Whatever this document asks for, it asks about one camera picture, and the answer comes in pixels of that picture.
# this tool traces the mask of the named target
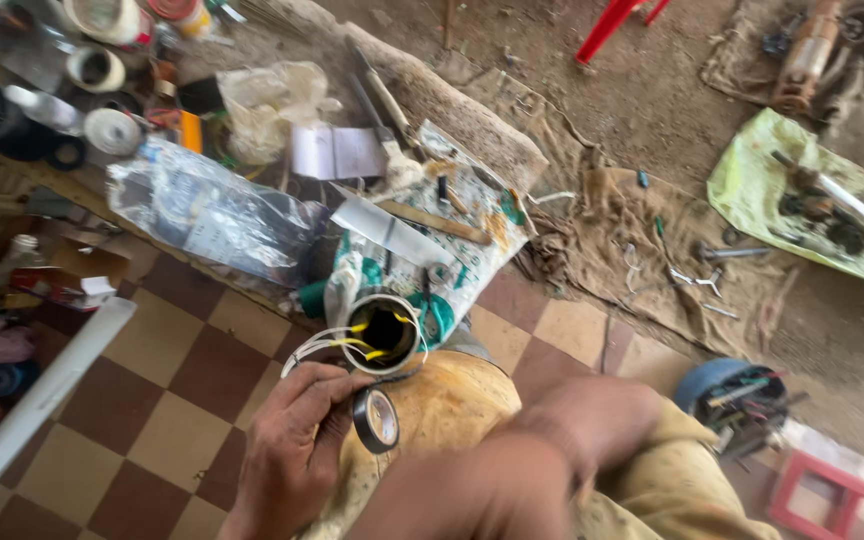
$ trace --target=checkered floor tile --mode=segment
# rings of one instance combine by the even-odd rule
[[[186,264],[142,249],[121,295],[138,311],[0,478],[0,540],[214,538],[232,508],[249,419],[309,332]],[[499,274],[472,332],[524,402],[606,371],[664,393],[692,362],[589,303],[549,300]],[[48,363],[87,317],[43,304]]]

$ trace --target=rubber gasket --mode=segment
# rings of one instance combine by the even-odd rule
[[[59,159],[59,151],[64,146],[71,146],[78,152],[76,158],[72,161],[62,161]],[[45,156],[45,163],[54,168],[56,171],[67,173],[77,169],[81,169],[86,164],[86,157],[89,150],[86,148],[86,142],[77,136],[60,135],[55,138],[55,143],[52,150]]]

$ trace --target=red plastic chair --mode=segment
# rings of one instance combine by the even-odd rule
[[[595,53],[598,52],[599,48],[602,47],[602,44],[606,43],[609,36],[618,30],[618,27],[622,26],[622,23],[629,17],[632,9],[644,2],[648,2],[648,0],[611,0],[611,2],[606,6],[606,10],[602,11],[602,16],[600,16],[599,21],[595,23],[595,27],[592,28],[588,37],[585,38],[585,43],[582,43],[582,48],[579,49],[578,53],[575,53],[575,60],[582,64],[588,64],[589,60],[591,60],[593,56],[595,56]],[[649,16],[645,17],[645,25],[651,25],[652,21],[656,20],[656,17],[658,17],[659,13],[666,8],[666,5],[668,5],[669,2],[670,0],[658,0],[658,3],[655,4],[652,12],[649,13]]]

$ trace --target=red stool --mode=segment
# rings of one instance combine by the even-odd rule
[[[666,8],[669,1],[658,0],[649,16],[645,17],[646,26],[651,25],[652,21],[656,20],[656,17]],[[609,36],[618,30],[618,27],[622,26],[622,23],[629,17],[632,9],[644,2],[648,2],[648,0],[611,0],[606,6],[606,10],[602,11],[602,16],[595,23],[595,27],[592,28],[588,37],[585,38],[582,48],[579,49],[578,53],[575,53],[575,60],[582,64],[588,64],[602,44],[606,43]]]
[[[842,496],[829,512],[828,522],[818,524],[789,510],[789,501],[802,476],[811,473],[842,488]],[[793,450],[782,465],[775,486],[769,516],[778,524],[814,540],[845,540],[856,522],[859,504],[864,499],[864,480],[801,450]]]

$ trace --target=black rubber ring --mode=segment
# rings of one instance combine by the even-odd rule
[[[75,148],[78,155],[70,162],[59,159],[59,151],[66,145],[71,145]],[[52,150],[45,156],[45,163],[54,168],[56,171],[67,173],[76,169],[81,169],[86,164],[86,154],[89,151],[86,149],[86,142],[72,135],[60,135],[55,138],[55,143]]]
[[[373,392],[382,394],[389,401],[391,414],[395,420],[395,440],[391,444],[386,444],[379,440],[373,431],[372,423],[369,422],[369,397]],[[355,397],[352,398],[352,423],[355,424],[355,433],[358,434],[359,440],[373,454],[385,454],[391,449],[396,448],[396,445],[399,444],[399,413],[396,412],[396,406],[389,399],[389,395],[378,387],[366,386],[355,393]]]

